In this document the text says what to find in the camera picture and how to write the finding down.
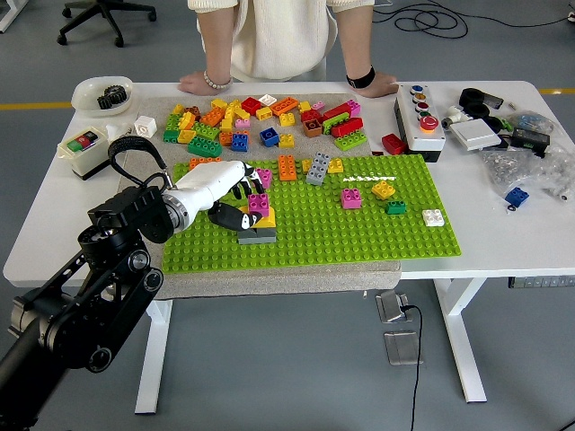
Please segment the person's right hand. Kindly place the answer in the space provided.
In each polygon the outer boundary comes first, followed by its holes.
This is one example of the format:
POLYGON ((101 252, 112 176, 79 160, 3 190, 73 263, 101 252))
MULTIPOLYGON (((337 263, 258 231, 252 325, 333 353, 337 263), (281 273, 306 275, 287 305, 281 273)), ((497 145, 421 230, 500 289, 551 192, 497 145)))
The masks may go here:
POLYGON ((204 74, 200 71, 182 77, 178 84, 178 89, 181 92, 191 93, 198 96, 217 94, 217 91, 208 85, 204 78, 204 74))

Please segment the person's left hand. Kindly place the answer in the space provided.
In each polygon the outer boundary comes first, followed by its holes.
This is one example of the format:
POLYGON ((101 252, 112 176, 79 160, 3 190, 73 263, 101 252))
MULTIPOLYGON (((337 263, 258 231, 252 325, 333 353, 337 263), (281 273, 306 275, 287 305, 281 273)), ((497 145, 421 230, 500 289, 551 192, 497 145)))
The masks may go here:
POLYGON ((356 89, 355 92, 362 97, 366 98, 379 98, 386 95, 395 94, 399 89, 396 82, 396 77, 393 75, 376 72, 375 78, 372 83, 361 89, 356 89))

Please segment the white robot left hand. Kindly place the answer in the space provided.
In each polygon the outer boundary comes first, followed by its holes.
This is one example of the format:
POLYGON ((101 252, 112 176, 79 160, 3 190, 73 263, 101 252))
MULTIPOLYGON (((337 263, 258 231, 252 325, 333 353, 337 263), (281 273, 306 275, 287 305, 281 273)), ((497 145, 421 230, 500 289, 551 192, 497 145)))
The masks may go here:
POLYGON ((174 189, 165 191, 163 198, 176 233, 190 227, 203 210, 213 224, 238 232, 252 228, 262 214, 245 214, 220 199, 230 191, 237 198, 249 197, 254 190, 264 192, 261 178, 251 165, 240 161, 210 162, 189 171, 174 189))

